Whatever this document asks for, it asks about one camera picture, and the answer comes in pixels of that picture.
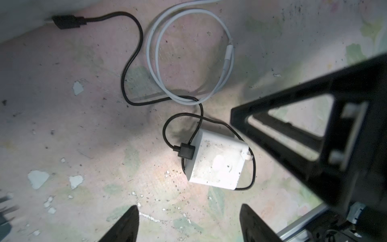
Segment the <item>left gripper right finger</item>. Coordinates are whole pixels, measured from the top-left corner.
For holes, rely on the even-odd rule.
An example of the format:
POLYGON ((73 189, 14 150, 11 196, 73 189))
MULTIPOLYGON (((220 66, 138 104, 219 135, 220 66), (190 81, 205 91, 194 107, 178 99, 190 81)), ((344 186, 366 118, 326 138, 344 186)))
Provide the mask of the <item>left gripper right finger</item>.
POLYGON ((242 204, 239 220, 244 242, 282 242, 247 204, 242 204))

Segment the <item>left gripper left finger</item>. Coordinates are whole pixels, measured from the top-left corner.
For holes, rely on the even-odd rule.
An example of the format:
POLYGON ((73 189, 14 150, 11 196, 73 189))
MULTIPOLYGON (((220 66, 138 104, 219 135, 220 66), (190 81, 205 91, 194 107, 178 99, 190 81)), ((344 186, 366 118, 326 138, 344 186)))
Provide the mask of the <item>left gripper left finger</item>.
POLYGON ((99 242, 136 242, 139 231, 139 211, 136 205, 112 226, 99 242))

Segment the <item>white charger with black cable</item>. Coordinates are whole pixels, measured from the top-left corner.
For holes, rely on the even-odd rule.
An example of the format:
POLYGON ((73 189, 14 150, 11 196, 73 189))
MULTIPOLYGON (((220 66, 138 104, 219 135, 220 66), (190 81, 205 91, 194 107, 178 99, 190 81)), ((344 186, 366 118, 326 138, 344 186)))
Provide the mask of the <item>white charger with black cable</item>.
MULTIPOLYGON (((80 28, 94 22, 102 22, 114 17, 128 17, 134 21, 139 30, 139 42, 134 53, 127 61, 120 80, 121 92, 124 100, 131 106, 148 106, 170 101, 170 97, 160 98, 145 102, 132 102, 129 100, 125 81, 130 65, 139 54, 144 42, 144 31, 139 20, 127 12, 113 12, 100 17, 85 18, 74 15, 53 16, 54 24, 60 30, 80 28)), ((162 137, 166 145, 181 158, 181 169, 189 182, 233 191, 246 191, 255 184, 256 160, 254 153, 243 138, 227 123, 213 120, 204 116, 202 101, 193 96, 180 95, 179 100, 188 100, 189 105, 198 105, 200 113, 178 113, 171 116, 164 124, 162 137), (179 146, 172 145, 166 136, 168 125, 181 117, 198 119, 197 126, 186 143, 179 146), (253 164, 253 178, 249 185, 239 188, 237 183, 246 161, 253 164)))

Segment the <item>teal plug adapter with prongs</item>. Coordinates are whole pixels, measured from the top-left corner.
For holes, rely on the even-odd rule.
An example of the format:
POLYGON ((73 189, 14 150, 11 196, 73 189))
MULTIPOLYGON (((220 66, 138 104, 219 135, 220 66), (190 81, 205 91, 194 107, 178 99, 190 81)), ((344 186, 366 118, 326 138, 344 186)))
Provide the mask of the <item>teal plug adapter with prongs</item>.
POLYGON ((1 242, 10 234, 13 228, 11 222, 16 218, 15 216, 11 217, 9 214, 20 208, 18 205, 4 206, 4 203, 8 204, 13 198, 13 193, 6 193, 1 196, 1 242))

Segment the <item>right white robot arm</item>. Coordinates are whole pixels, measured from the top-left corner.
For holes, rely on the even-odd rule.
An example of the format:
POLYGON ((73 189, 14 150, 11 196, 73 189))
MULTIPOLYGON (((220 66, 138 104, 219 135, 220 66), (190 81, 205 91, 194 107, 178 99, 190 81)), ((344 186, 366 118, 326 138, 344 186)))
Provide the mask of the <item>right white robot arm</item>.
POLYGON ((244 204, 239 218, 246 242, 386 241, 385 54, 235 107, 230 122, 322 200, 278 233, 244 204), (323 95, 333 104, 322 136, 268 113, 323 95))

